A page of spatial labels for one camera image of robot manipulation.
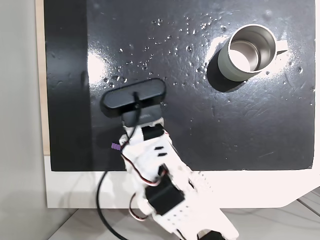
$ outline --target cable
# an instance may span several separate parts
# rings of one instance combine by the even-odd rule
[[[182,235],[182,233],[180,232],[179,229],[177,229],[176,231],[180,234],[180,236],[182,237],[183,240],[187,240],[187,239]]]
[[[131,203],[132,203],[132,200],[135,198],[136,196],[136,193],[134,193],[130,199],[130,204],[129,204],[129,213],[131,214],[131,216],[137,220],[137,221],[140,221],[140,222],[144,222],[145,220],[147,220],[147,218],[149,217],[149,215],[145,216],[145,217],[141,217],[141,216],[138,216],[137,214],[134,213],[133,209],[131,208]]]
[[[106,226],[106,228],[113,234],[115,235],[118,239],[120,240],[128,240],[127,238],[125,238],[124,236],[120,235],[119,233],[117,233],[113,227],[107,222],[107,220],[105,219],[102,211],[101,211],[101,208],[100,208],[100,203],[99,203],[99,195],[100,195],[100,188],[101,188],[101,185],[102,185],[102,182],[105,178],[105,176],[107,175],[108,171],[105,171],[99,181],[99,184],[98,184],[98,188],[96,190],[96,196],[95,196],[95,203],[96,203],[96,210],[98,212],[98,215],[102,221],[102,223]]]
[[[126,156],[124,156],[123,154],[121,155],[123,157],[124,160],[126,160],[131,166],[132,168],[136,171],[136,173],[139,175],[139,177],[145,182],[145,184],[151,186],[151,187],[156,187],[159,185],[159,183],[161,182],[162,177],[167,173],[167,171],[163,171],[161,176],[159,177],[159,179],[157,181],[150,181],[146,178],[144,178],[141,173],[139,172],[139,170],[136,168],[136,166],[133,164],[133,162],[131,160],[129,160]]]
[[[123,149],[125,148],[125,146],[128,144],[128,142],[130,141],[130,139],[133,137],[135,131],[136,131],[136,128],[137,128],[137,125],[138,125],[138,122],[139,122],[139,118],[140,118],[140,115],[141,115],[141,103],[140,103],[140,100],[139,100],[139,97],[138,97],[138,93],[137,92],[134,92],[133,93],[133,97],[134,97],[134,100],[136,102],[136,108],[137,108],[137,111],[136,111],[136,114],[135,114],[135,123],[134,123],[134,128],[133,128],[133,131],[132,133],[130,134],[130,137],[127,139],[127,141],[122,145],[122,148],[121,148],[121,154],[122,154],[122,151]],[[99,183],[98,183],[98,187],[97,187],[97,190],[96,190],[96,196],[95,196],[95,203],[96,203],[96,210],[98,212],[98,215],[102,221],[102,223],[106,226],[106,228],[114,235],[116,236],[118,239],[120,240],[128,240],[127,238],[125,238],[124,236],[120,235],[119,233],[117,233],[113,227],[107,222],[107,220],[105,219],[103,213],[102,213],[102,210],[100,208],[100,200],[99,200],[99,196],[100,196],[100,190],[101,190],[101,185],[105,179],[105,176],[107,175],[108,171],[106,170]]]
[[[314,210],[312,207],[310,207],[308,204],[304,203],[303,201],[301,201],[299,198],[297,199],[297,201],[299,203],[301,203],[303,206],[305,206],[307,209],[309,209],[311,212],[313,212],[315,215],[317,215],[318,217],[320,217],[320,213],[318,213],[316,210]]]

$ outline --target wooden edge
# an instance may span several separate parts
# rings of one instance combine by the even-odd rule
[[[49,117],[47,98],[47,68],[46,68],[46,40],[45,40],[45,12],[44,0],[35,0],[36,44],[38,58],[38,78],[40,92],[41,127],[43,155],[50,155]]]

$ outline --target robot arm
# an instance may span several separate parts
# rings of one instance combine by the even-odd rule
[[[138,221],[152,217],[166,231],[182,240],[219,239],[215,238],[217,232],[227,240],[235,240],[239,234],[216,205],[211,183],[204,173],[192,171],[182,162],[170,135],[164,130],[164,120],[157,104],[164,98],[162,84],[160,79],[150,79],[134,87],[129,85],[118,92],[111,91],[111,95],[105,93],[100,102],[102,112],[107,116],[110,111],[122,115],[126,134],[119,140],[121,155],[135,190],[129,211]],[[139,96],[136,124],[137,99],[132,97],[133,92]],[[131,208],[133,199],[145,217],[134,213]]]
[[[236,239],[239,234],[215,205],[205,174],[191,171],[181,161],[169,134],[162,130],[162,135],[144,140],[144,128],[158,131],[162,127],[163,119],[139,125],[122,151],[126,170],[132,175],[138,207],[166,231],[183,240],[197,240],[198,233],[201,235],[203,230],[219,232],[227,240]],[[129,135],[133,129],[125,127],[125,130]],[[127,140],[123,135],[120,144]],[[141,221],[133,212],[131,214]]]

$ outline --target stainless steel cup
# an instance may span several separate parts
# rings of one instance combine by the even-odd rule
[[[286,40],[276,41],[265,26],[249,24],[239,28],[223,46],[218,66],[227,79],[242,82],[264,70],[278,52],[287,50]]]

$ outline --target floor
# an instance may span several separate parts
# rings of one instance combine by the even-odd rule
[[[320,214],[320,188],[302,198]],[[238,240],[319,240],[320,217],[298,201],[282,208],[224,209],[237,228]],[[129,240],[177,240],[153,221],[138,222],[126,209],[106,209],[106,218]],[[49,240],[116,240],[95,209],[79,209]]]

